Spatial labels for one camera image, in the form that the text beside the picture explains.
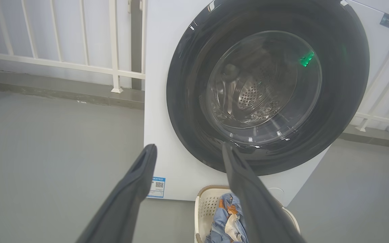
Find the washing machine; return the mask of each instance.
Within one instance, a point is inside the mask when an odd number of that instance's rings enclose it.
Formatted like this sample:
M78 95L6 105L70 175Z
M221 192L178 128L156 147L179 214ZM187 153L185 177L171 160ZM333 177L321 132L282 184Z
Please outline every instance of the washing machine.
M389 50L382 1L150 0L146 11L149 197L195 200L227 185L231 142L287 206Z

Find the clothing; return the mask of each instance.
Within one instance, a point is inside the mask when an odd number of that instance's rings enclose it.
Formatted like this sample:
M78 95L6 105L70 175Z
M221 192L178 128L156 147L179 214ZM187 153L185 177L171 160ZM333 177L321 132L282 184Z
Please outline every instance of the clothing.
M224 194L219 200L211 233L205 238L205 243L247 243L244 228L244 215L238 197L233 193Z

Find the white laundry basket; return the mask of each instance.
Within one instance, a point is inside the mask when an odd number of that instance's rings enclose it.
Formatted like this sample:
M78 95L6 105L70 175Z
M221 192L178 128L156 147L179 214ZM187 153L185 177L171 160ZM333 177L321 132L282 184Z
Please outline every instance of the white laundry basket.
M205 237L210 234L219 198L229 192L231 192L229 186L207 186L199 192L194 203L194 243L203 243ZM300 227L293 214L284 207L282 209L289 216L296 230L300 232Z

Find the washing machine door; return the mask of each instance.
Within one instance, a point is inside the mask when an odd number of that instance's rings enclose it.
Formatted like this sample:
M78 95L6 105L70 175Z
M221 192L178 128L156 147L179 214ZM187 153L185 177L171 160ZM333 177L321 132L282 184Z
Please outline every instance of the washing machine door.
M273 174L341 134L368 73L367 38L345 1L215 0L175 50L168 112L206 165L225 172L221 144L230 141L258 175Z

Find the gray floor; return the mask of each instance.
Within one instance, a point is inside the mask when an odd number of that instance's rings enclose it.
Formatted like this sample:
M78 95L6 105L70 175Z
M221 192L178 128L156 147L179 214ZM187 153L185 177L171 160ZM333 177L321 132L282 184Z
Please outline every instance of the gray floor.
M143 119L0 92L0 243L74 242L142 150ZM134 242L192 242L193 208L145 200ZM289 209L308 242L389 242L389 148L337 140Z
M336 140L288 209L309 243L389 242L389 147Z

